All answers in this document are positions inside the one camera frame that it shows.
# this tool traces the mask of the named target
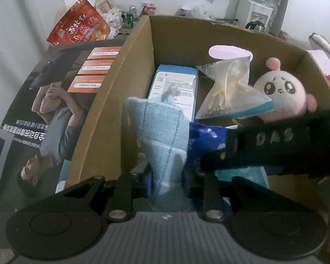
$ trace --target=orange label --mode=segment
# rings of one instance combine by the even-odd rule
[[[116,58],[121,47],[96,47],[88,56],[88,59]]]
[[[79,75],[72,81],[67,92],[97,93],[105,75]]]
[[[87,60],[78,74],[107,74],[113,61],[113,59]]]

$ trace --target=soda can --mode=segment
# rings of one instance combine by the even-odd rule
[[[127,21],[126,21],[126,12],[125,11],[122,11],[121,12],[121,18],[122,18],[122,22],[124,24],[127,24]]]
[[[133,28],[133,16],[132,13],[130,12],[126,13],[126,28],[127,29]]]
[[[137,22],[138,22],[138,16],[137,16],[137,8],[136,8],[136,6],[134,6],[134,5],[129,6],[129,11],[132,14],[133,23],[134,24],[137,24]]]

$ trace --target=cardboard box flap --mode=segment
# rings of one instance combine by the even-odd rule
[[[123,166],[129,168],[129,164],[135,164],[136,136],[127,123],[123,103],[129,96],[146,97],[154,70],[150,20],[145,17],[120,49],[95,97],[73,154],[67,187],[95,175],[118,178],[121,127],[126,131],[122,147],[127,158]]]
[[[306,52],[292,74],[303,83],[306,92],[313,94],[317,99],[317,111],[330,109],[330,87],[321,68],[309,52]]]

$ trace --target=clear plastic bag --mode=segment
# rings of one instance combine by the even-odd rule
[[[207,4],[196,5],[193,9],[189,11],[188,17],[215,21],[215,17],[213,15],[211,7]]]
[[[114,29],[120,29],[123,26],[123,21],[121,17],[121,11],[118,8],[112,8],[110,12],[102,14],[103,19],[108,23],[110,27]]]
[[[248,85],[249,57],[222,60],[197,68],[215,81],[196,119],[246,118],[274,109],[273,101]]]

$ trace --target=blue towel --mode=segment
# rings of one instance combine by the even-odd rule
[[[187,158],[189,120],[173,105],[168,92],[161,99],[130,97],[127,111],[138,143],[153,169],[153,196],[134,201],[135,210],[192,211],[192,200],[182,189]]]

